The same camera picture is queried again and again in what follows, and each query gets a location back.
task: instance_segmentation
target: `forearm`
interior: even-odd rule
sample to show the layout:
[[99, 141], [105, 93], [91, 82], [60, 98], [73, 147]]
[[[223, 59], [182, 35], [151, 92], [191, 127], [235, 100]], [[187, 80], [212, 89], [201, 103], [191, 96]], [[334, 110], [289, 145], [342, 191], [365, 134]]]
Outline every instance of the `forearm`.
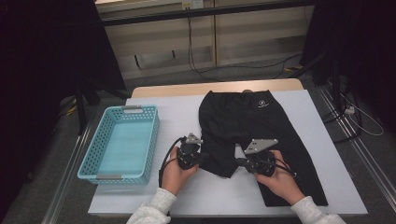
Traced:
[[157, 189], [151, 203], [142, 203], [131, 215], [127, 224], [169, 223], [171, 218], [166, 214], [176, 198], [175, 195], [166, 189]]
[[326, 215], [314, 204], [311, 197], [305, 197], [291, 207], [304, 224], [310, 223], [345, 223], [337, 215]]

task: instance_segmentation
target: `black garment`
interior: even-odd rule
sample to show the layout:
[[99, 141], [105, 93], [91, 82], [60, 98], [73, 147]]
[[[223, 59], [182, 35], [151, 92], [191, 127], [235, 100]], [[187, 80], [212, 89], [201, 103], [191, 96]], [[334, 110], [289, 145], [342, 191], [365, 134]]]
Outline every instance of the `black garment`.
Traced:
[[[282, 106], [271, 92], [212, 92], [199, 108], [202, 128], [202, 152], [210, 158], [200, 167], [215, 175], [231, 177], [237, 168], [235, 144], [242, 149], [251, 139], [277, 139], [273, 149], [281, 151], [293, 172], [301, 191], [312, 196], [317, 205], [328, 205], [318, 180], [315, 166], [303, 142], [292, 127]], [[267, 206], [289, 205], [259, 183]]]

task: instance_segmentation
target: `black cable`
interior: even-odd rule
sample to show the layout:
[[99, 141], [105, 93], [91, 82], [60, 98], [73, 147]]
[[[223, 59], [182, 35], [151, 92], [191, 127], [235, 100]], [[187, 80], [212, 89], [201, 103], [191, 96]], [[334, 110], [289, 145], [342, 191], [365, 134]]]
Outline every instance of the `black cable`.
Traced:
[[332, 119], [328, 119], [328, 120], [323, 120], [323, 123], [330, 123], [330, 122], [332, 122], [332, 121], [335, 121], [335, 120], [337, 120], [337, 119], [340, 119], [341, 117], [343, 117], [344, 116], [344, 114], [345, 114], [345, 112], [346, 112], [346, 107], [344, 106], [344, 109], [342, 109], [341, 111], [340, 111], [340, 113], [336, 116], [336, 117], [334, 117], [334, 118], [332, 118]]
[[169, 157], [169, 154], [171, 154], [171, 151], [172, 151], [172, 149], [175, 147], [175, 145], [179, 142], [179, 141], [181, 141], [181, 140], [183, 140], [183, 139], [186, 139], [186, 137], [180, 137], [180, 138], [178, 138], [175, 142], [174, 142], [174, 144], [169, 148], [169, 150], [168, 150], [168, 152], [166, 153], [166, 156], [165, 156], [165, 158], [163, 158], [163, 164], [161, 165], [161, 169], [160, 169], [160, 171], [159, 171], [159, 176], [158, 176], [158, 186], [159, 187], [161, 187], [162, 185], [163, 185], [163, 171], [165, 170], [165, 167], [168, 165], [168, 163], [169, 162], [166, 162], [166, 160], [168, 159], [168, 157]]
[[335, 109], [332, 110], [332, 111], [330, 111], [329, 113], [327, 113], [327, 114], [321, 116], [321, 117], [320, 117], [321, 120], [325, 120], [326, 118], [328, 118], [328, 117], [329, 117], [332, 113], [334, 113], [334, 112], [335, 112]]
[[302, 192], [303, 194], [305, 194], [305, 188], [304, 188], [304, 186], [301, 184], [300, 176], [297, 175], [297, 173], [292, 172], [291, 169], [289, 168], [289, 166], [288, 166], [285, 162], [283, 162], [283, 161], [280, 160], [280, 159], [276, 159], [276, 160], [277, 160], [277, 161], [280, 161], [285, 167], [288, 168], [288, 170], [286, 170], [286, 171], [287, 171], [289, 174], [291, 174], [291, 176], [294, 178], [294, 180], [295, 180], [297, 186], [300, 188], [301, 192]]
[[72, 101], [76, 99], [76, 96], [73, 96], [70, 100], [68, 100], [66, 103], [64, 103], [63, 105], [61, 105], [60, 110], [64, 110], [70, 103], [72, 103]]
[[280, 159], [276, 159], [276, 160], [277, 160], [277, 161], [280, 161], [284, 166], [278, 165], [278, 164], [276, 164], [276, 163], [274, 164], [274, 166], [276, 166], [277, 168], [282, 169], [282, 170], [288, 172], [289, 174], [291, 174], [292, 177], [296, 177], [296, 176], [297, 176], [297, 173], [294, 173], [294, 172], [288, 167], [288, 165], [287, 165], [285, 162], [283, 162], [283, 161], [280, 160]]
[[[353, 96], [354, 103], [355, 103], [356, 107], [359, 107], [358, 99], [356, 98], [355, 92], [353, 92], [353, 91], [351, 91], [351, 92], [352, 92], [352, 96]], [[358, 124], [362, 127], [361, 112], [358, 110], [358, 111], [355, 113], [355, 116], [356, 116], [356, 119], [358, 120]], [[349, 137], [347, 137], [347, 138], [344, 138], [344, 139], [341, 139], [341, 140], [336, 140], [336, 141], [333, 141], [333, 142], [334, 142], [335, 144], [343, 143], [343, 142], [346, 142], [346, 141], [349, 141], [349, 140], [351, 140], [351, 139], [354, 139], [354, 138], [358, 137], [360, 134], [361, 134], [361, 128], [359, 128], [359, 129], [355, 132], [355, 134], [352, 134], [351, 136], [349, 136]]]
[[194, 62], [193, 53], [192, 53], [192, 37], [191, 37], [192, 28], [191, 28], [191, 18], [188, 18], [188, 24], [189, 24], [189, 66], [190, 66], [190, 69], [191, 69], [193, 72], [197, 73], [197, 74], [198, 74], [200, 77], [202, 77], [202, 78], [206, 78], [206, 79], [211, 79], [211, 80], [215, 80], [215, 81], [222, 82], [222, 80], [219, 80], [219, 79], [216, 79], [216, 78], [204, 77], [204, 76], [202, 75], [202, 73], [207, 73], [207, 72], [214, 71], [214, 70], [221, 69], [221, 68], [253, 68], [253, 69], [255, 69], [255, 68], [268, 68], [268, 67], [273, 67], [273, 66], [277, 66], [277, 65], [282, 64], [282, 69], [281, 69], [281, 71], [280, 71], [276, 76], [274, 76], [274, 77], [271, 78], [271, 79], [275, 79], [275, 78], [279, 77], [280, 75], [282, 75], [283, 70], [284, 70], [284, 68], [285, 68], [285, 63], [286, 63], [288, 60], [290, 60], [290, 59], [292, 59], [292, 58], [294, 58], [294, 57], [297, 57], [297, 56], [301, 56], [301, 55], [302, 55], [301, 53], [294, 54], [294, 55], [290, 56], [289, 58], [287, 58], [287, 59], [285, 59], [285, 60], [283, 60], [283, 61], [281, 61], [281, 62], [279, 62], [279, 63], [274, 63], [274, 64], [270, 64], [270, 65], [264, 65], [264, 66], [227, 65], [227, 66], [217, 66], [217, 67], [214, 67], [214, 68], [209, 68], [209, 69], [204, 70], [204, 71], [199, 71], [199, 70], [195, 67], [195, 62]]
[[77, 109], [74, 109], [74, 110], [72, 110], [72, 111], [67, 111], [66, 113], [63, 113], [63, 114], [60, 114], [60, 115], [58, 115], [58, 117], [60, 118], [60, 117], [62, 117], [62, 116], [65, 116], [65, 115], [71, 115], [71, 114], [73, 114], [74, 112], [76, 112], [77, 111]]
[[167, 161], [166, 164], [165, 164], [165, 166], [163, 167], [163, 169], [165, 170], [166, 166], [167, 166], [171, 161], [174, 161], [174, 160], [177, 160], [177, 158], [173, 158], [172, 160]]
[[219, 79], [216, 79], [216, 78], [204, 77], [204, 76], [201, 74], [201, 72], [199, 72], [198, 69], [195, 67], [194, 57], [193, 57], [193, 54], [192, 54], [192, 40], [191, 40], [191, 32], [192, 32], [192, 29], [191, 29], [191, 18], [187, 18], [187, 20], [188, 20], [188, 22], [189, 22], [189, 66], [190, 66], [190, 69], [191, 69], [193, 72], [195, 72], [196, 74], [198, 74], [198, 75], [199, 75], [200, 77], [202, 77], [202, 78], [206, 78], [206, 79], [210, 79], [210, 80], [215, 80], [215, 81], [218, 81], [218, 82], [222, 82], [222, 80], [219, 80]]

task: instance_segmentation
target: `human hand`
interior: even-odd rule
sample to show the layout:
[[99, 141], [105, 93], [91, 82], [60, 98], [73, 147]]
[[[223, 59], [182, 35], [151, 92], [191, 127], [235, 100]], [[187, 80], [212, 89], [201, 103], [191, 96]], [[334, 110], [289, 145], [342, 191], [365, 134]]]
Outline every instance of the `human hand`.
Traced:
[[175, 196], [187, 183], [190, 176], [197, 173], [199, 165], [196, 164], [189, 170], [183, 170], [178, 166], [177, 149], [174, 147], [170, 153], [170, 159], [167, 162], [165, 170], [163, 171], [162, 188], [173, 193]]
[[[280, 151], [271, 151], [274, 153], [274, 156], [277, 159], [276, 164], [284, 166], [284, 164], [282, 164], [281, 162], [283, 161], [283, 157]], [[285, 199], [290, 205], [294, 205], [305, 197], [300, 189], [297, 187], [297, 184], [294, 181], [293, 177], [288, 172], [280, 168], [276, 167], [272, 176], [265, 176], [259, 174], [254, 175], [257, 181], [267, 186], [277, 196]]]

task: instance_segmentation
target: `basket handle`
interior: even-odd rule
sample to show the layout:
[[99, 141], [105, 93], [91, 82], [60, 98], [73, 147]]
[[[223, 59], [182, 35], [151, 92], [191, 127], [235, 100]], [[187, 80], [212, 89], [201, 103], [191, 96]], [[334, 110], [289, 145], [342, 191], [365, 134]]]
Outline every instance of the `basket handle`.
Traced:
[[123, 105], [121, 109], [125, 114], [139, 114], [143, 113], [142, 105]]
[[97, 175], [97, 180], [122, 180], [122, 175]]

